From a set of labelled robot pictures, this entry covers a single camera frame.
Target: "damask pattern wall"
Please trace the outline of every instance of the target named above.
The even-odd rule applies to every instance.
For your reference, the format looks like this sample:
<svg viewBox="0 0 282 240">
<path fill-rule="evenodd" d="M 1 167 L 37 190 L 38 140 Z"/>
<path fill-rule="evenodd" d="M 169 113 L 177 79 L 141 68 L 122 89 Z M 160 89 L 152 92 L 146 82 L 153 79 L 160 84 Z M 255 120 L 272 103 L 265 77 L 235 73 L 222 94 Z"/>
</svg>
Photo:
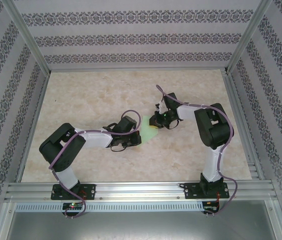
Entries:
<svg viewBox="0 0 282 240">
<path fill-rule="evenodd" d="M 0 2 L 0 203 L 16 180 L 45 81 Z"/>
<path fill-rule="evenodd" d="M 232 73 L 253 143 L 282 208 L 282 1 L 274 0 Z"/>
<path fill-rule="evenodd" d="M 260 0 L 16 0 L 52 70 L 226 67 Z"/>
</svg>

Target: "green foam piece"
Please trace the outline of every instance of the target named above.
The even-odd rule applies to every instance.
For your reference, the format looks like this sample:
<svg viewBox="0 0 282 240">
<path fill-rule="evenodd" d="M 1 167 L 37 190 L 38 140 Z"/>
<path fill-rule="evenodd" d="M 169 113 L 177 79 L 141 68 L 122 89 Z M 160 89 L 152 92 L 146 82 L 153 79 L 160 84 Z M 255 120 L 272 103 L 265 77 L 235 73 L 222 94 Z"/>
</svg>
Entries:
<svg viewBox="0 0 282 240">
<path fill-rule="evenodd" d="M 141 136 L 141 142 L 142 143 L 138 146 L 145 144 L 150 139 L 154 138 L 159 132 L 158 128 L 151 127 L 149 125 L 149 119 L 150 119 L 149 116 L 143 116 L 142 117 L 141 130 L 140 130 L 140 136 Z"/>
</svg>

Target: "beige floor surface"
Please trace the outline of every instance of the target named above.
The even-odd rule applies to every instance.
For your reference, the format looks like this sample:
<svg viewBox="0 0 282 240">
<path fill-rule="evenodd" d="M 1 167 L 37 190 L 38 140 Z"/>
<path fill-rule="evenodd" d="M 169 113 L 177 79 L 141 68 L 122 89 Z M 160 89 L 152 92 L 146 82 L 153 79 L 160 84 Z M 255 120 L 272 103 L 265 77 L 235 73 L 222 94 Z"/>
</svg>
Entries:
<svg viewBox="0 0 282 240">
<path fill-rule="evenodd" d="M 99 129 L 118 122 L 128 109 L 151 116 L 161 100 L 156 89 L 175 92 L 184 102 L 221 103 L 235 131 L 224 157 L 223 173 L 237 180 L 251 174 L 219 70 L 107 71 L 52 73 L 35 129 L 22 182 L 55 182 L 40 144 L 61 124 Z M 206 147 L 195 122 L 183 121 L 139 147 L 123 152 L 83 148 L 72 167 L 81 182 L 195 181 L 203 170 Z"/>
</svg>

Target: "purple cable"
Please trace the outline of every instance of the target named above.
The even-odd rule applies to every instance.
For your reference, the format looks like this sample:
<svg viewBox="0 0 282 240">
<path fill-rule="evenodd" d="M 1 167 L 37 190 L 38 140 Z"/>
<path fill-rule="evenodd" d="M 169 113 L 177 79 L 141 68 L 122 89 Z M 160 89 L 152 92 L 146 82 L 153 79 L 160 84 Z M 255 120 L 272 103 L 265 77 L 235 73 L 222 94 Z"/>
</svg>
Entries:
<svg viewBox="0 0 282 240">
<path fill-rule="evenodd" d="M 69 144 L 73 141 L 73 139 L 75 139 L 78 135 L 80 134 L 84 134 L 84 133 L 104 133 L 104 134 L 109 134 L 109 135 L 120 135 L 120 136 L 124 136 L 124 135 L 129 135 L 129 134 L 132 134 L 134 132 L 136 132 L 138 130 L 138 128 L 140 127 L 141 125 L 141 115 L 135 111 L 135 110 L 127 110 L 125 111 L 122 115 L 121 115 L 121 119 L 124 117 L 124 115 L 126 113 L 129 113 L 129 112 L 133 112 L 133 113 L 136 113 L 138 118 L 139 118 L 139 121 L 138 121 L 138 124 L 136 126 L 136 128 L 130 132 L 125 132 L 125 133 L 119 133 L 119 132 L 109 132 L 109 131 L 102 131 L 102 130 L 84 130 L 84 131 L 79 131 L 77 132 L 76 134 L 74 134 L 67 142 L 66 144 L 63 146 L 63 148 L 61 149 L 61 151 L 56 155 L 56 157 L 54 158 L 54 160 L 52 161 L 52 163 L 50 164 L 49 166 L 49 169 L 51 170 L 52 174 L 54 175 L 54 177 L 56 178 L 56 180 L 59 182 L 60 186 L 66 190 L 68 193 L 70 193 L 71 195 L 75 196 L 76 198 L 78 198 L 79 200 L 82 201 L 83 205 L 84 205 L 84 209 L 82 212 L 78 213 L 77 215 L 75 216 L 68 216 L 67 215 L 67 211 L 68 209 L 65 210 L 64 212 L 64 215 L 66 218 L 71 218 L 71 219 L 75 219 L 75 218 L 78 218 L 80 217 L 81 215 L 83 215 L 85 212 L 86 212 L 86 209 L 87 209 L 87 204 L 86 204 L 86 201 L 78 196 L 77 194 L 75 194 L 74 192 L 72 192 L 71 190 L 69 190 L 61 181 L 60 179 L 58 178 L 56 172 L 54 171 L 53 169 L 53 166 L 56 164 L 56 162 L 59 160 L 60 156 L 62 155 L 62 153 L 66 150 L 66 148 L 69 146 Z"/>
<path fill-rule="evenodd" d="M 184 103 L 178 99 L 175 99 L 174 97 L 166 94 L 163 89 L 159 86 L 159 85 L 156 85 L 156 88 L 163 94 L 163 96 L 167 96 L 168 98 L 172 99 L 173 101 L 176 101 L 177 103 L 179 104 L 182 104 L 182 105 L 187 105 L 187 106 L 191 106 L 191 107 L 196 107 L 196 108 L 207 108 L 207 109 L 212 109 L 218 113 L 220 113 L 224 118 L 225 120 L 227 121 L 227 124 L 229 125 L 230 127 L 230 137 L 229 139 L 227 140 L 227 142 L 224 144 L 224 146 L 221 148 L 220 150 L 220 153 L 219 153 L 219 156 L 218 156 L 218 159 L 217 159 L 217 171 L 219 173 L 219 175 L 221 177 L 223 177 L 224 179 L 227 179 L 227 180 L 230 180 L 230 181 L 233 181 L 234 184 L 235 184 L 235 189 L 234 189 L 234 192 L 232 194 L 232 196 L 230 197 L 230 199 L 227 201 L 227 203 L 223 206 L 223 208 L 221 208 L 218 212 L 215 213 L 215 215 L 219 214 L 220 212 L 222 212 L 228 205 L 229 203 L 232 201 L 232 199 L 235 197 L 237 191 L 238 191 L 238 183 L 235 179 L 231 178 L 231 177 L 228 177 L 228 176 L 224 176 L 221 172 L 220 172 L 220 163 L 221 163 L 221 157 L 222 157 L 222 152 L 224 151 L 224 149 L 229 145 L 232 137 L 233 137 L 233 126 L 230 122 L 230 119 L 228 118 L 228 116 L 223 112 L 221 111 L 220 109 L 214 107 L 214 106 L 209 106 L 209 105 L 199 105 L 199 104 L 189 104 L 189 103 Z"/>
</svg>

